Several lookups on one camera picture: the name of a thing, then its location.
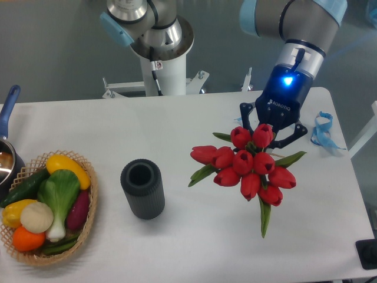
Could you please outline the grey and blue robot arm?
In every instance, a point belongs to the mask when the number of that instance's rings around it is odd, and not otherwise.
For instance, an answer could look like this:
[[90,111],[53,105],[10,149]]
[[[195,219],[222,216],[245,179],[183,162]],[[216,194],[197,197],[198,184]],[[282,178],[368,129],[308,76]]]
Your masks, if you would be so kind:
[[[256,111],[261,123],[278,133],[294,132],[274,140],[284,148],[307,132],[300,109],[332,44],[347,9],[346,1],[244,1],[239,22],[243,32],[280,38],[284,46],[270,78],[257,100],[240,107],[242,124]],[[177,14],[175,1],[108,1],[100,16],[106,33],[119,45],[131,47],[140,59],[147,96],[187,94],[186,55],[194,34]]]

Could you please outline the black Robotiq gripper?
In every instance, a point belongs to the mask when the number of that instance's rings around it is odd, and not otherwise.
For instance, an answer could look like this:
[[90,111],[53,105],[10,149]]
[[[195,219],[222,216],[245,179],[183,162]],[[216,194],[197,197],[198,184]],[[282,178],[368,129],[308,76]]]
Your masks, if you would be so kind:
[[282,149],[307,134],[307,128],[298,122],[300,110],[312,86],[312,77],[283,65],[274,67],[262,95],[253,103],[241,103],[242,127],[253,131],[249,116],[256,106],[261,124],[269,124],[282,130],[292,124],[293,133],[284,139],[270,143],[268,149]]

